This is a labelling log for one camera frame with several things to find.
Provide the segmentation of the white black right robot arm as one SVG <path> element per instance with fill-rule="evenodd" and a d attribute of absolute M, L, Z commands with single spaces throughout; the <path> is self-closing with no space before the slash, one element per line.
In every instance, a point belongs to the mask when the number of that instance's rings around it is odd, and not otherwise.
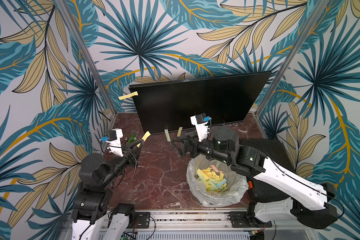
<path fill-rule="evenodd" d="M 241 145 L 236 131 L 221 126 L 213 131 L 211 140 L 205 134 L 172 140 L 182 156 L 203 155 L 217 160 L 235 173 L 265 182 L 288 195 L 285 200 L 250 203 L 241 220 L 259 227 L 276 220 L 296 220 L 312 229 L 323 230 L 340 218 L 330 201 L 335 190 L 328 184 L 312 183 L 277 164 L 270 156 L 248 145 Z"/>

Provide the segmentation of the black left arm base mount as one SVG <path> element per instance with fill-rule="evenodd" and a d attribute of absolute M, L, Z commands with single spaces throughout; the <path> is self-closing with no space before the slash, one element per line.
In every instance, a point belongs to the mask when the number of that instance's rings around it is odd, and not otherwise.
<path fill-rule="evenodd" d="M 120 226 L 125 229 L 148 229 L 150 226 L 150 212 L 136 212 L 133 204 L 118 204 L 108 214 L 108 227 Z"/>

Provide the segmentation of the green sticky note bottom edge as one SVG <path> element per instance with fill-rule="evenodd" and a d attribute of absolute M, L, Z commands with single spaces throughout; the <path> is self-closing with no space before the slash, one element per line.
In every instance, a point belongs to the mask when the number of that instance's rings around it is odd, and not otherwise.
<path fill-rule="evenodd" d="M 171 137 L 170 137 L 170 134 L 169 134 L 168 129 L 165 129 L 165 136 L 166 136 L 167 141 L 170 142 L 170 141 L 171 141 Z"/>

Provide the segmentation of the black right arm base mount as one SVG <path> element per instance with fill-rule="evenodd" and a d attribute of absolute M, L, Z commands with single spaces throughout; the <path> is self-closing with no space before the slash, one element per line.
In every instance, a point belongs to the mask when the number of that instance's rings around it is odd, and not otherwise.
<path fill-rule="evenodd" d="M 265 229 L 272 227 L 272 222 L 262 222 L 255 217 L 256 202 L 249 203 L 248 209 L 244 212 L 230 212 L 228 220 L 233 228 L 256 228 Z"/>

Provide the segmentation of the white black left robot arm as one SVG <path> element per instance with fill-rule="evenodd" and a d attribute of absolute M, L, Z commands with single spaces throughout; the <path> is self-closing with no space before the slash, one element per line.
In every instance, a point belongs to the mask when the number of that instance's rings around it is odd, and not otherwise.
<path fill-rule="evenodd" d="M 111 184 L 121 176 L 127 166 L 138 166 L 144 140 L 138 140 L 121 147 L 122 152 L 111 160 L 105 160 L 99 153 L 86 156 L 81 162 L 79 177 L 81 182 L 73 201 L 72 239 L 97 240 L 101 226 L 108 219 L 112 206 Z"/>

